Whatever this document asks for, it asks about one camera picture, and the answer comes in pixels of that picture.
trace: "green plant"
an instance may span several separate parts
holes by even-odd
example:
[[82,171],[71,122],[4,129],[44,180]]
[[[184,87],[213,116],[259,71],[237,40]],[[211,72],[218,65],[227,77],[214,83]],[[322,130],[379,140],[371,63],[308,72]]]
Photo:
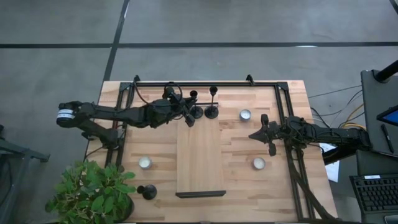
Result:
[[63,224],[110,224],[123,219],[133,206],[127,194],[136,191],[124,184],[134,173],[123,171],[122,166],[113,164],[102,169],[95,161],[75,162],[55,186],[56,194],[46,203],[46,212],[56,210]]

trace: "concrete floor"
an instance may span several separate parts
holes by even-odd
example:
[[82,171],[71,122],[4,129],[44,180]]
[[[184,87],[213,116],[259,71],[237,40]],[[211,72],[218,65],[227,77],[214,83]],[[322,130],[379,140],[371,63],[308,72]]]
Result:
[[[122,0],[0,0],[0,44],[111,43]],[[127,42],[397,41],[398,15],[388,0],[135,0],[121,37]],[[110,49],[0,49],[0,123],[7,140],[50,153],[32,161],[19,194],[16,223],[45,223],[60,173],[83,158],[77,129],[55,124],[60,102],[97,101]],[[119,49],[111,80],[305,80],[309,96],[360,85],[361,70],[381,69],[398,47]],[[342,109],[359,88],[311,98],[321,114]],[[333,125],[362,103],[358,98]],[[331,123],[334,116],[325,117]],[[364,118],[356,120],[364,124]],[[339,217],[359,221],[342,161],[331,183]]]

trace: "black keyboard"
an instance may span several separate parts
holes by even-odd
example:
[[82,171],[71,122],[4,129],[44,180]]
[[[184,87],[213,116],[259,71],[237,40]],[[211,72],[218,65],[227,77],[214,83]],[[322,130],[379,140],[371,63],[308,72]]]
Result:
[[398,212],[398,174],[350,176],[361,211]]

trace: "black candle holder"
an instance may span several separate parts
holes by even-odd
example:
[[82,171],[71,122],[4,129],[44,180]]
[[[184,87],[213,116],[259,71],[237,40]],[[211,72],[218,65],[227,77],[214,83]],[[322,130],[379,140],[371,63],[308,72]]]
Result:
[[[198,96],[198,92],[195,90],[192,90],[189,95],[191,97],[197,97]],[[195,104],[195,106],[193,106],[190,110],[190,115],[192,115],[195,119],[199,119],[203,116],[203,109],[200,106],[197,106]]]
[[138,186],[137,193],[142,194],[146,200],[152,200],[156,197],[157,189],[152,184],[147,186]]
[[218,116],[218,108],[216,106],[213,106],[214,96],[216,95],[217,91],[217,87],[210,87],[211,105],[206,107],[205,109],[205,116],[209,119],[213,119]]

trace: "tea light candle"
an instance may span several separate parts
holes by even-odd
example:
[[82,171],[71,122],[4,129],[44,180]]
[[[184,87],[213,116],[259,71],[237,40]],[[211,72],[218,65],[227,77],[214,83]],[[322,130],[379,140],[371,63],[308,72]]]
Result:
[[239,113],[239,118],[241,121],[249,121],[251,118],[251,112],[249,110],[242,110]]
[[266,162],[263,158],[258,157],[258,158],[253,159],[253,166],[257,170],[261,170],[266,166]]
[[152,160],[149,157],[144,156],[139,159],[139,166],[143,169],[149,169],[152,166]]

